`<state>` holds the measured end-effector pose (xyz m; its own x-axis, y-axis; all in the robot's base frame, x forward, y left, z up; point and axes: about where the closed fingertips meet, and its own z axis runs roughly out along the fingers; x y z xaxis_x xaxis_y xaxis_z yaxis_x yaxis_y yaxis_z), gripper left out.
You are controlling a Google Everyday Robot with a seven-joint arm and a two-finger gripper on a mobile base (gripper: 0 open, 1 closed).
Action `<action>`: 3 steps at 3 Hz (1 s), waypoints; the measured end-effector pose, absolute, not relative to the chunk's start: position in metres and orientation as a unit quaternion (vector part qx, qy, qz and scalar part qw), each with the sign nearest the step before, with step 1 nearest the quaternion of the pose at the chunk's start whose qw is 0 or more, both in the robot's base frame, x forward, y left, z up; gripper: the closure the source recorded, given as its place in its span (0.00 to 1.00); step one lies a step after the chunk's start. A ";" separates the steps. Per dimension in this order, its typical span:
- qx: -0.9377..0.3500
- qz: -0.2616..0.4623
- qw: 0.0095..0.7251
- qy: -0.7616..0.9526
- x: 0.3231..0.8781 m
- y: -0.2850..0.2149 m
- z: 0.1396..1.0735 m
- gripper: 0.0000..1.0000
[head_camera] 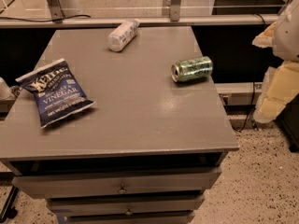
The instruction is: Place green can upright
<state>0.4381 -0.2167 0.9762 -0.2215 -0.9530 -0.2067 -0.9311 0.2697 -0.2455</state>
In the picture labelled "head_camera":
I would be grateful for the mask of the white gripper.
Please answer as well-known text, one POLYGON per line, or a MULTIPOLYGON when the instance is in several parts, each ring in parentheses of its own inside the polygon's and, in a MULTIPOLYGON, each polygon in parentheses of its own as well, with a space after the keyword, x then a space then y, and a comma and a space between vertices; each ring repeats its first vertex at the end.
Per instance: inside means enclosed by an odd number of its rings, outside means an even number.
POLYGON ((255 121, 268 123, 299 94, 299 0, 292 0, 277 22, 254 37, 252 45, 262 49, 273 45, 274 55, 285 60, 278 68, 269 67, 265 72, 253 113, 255 121))

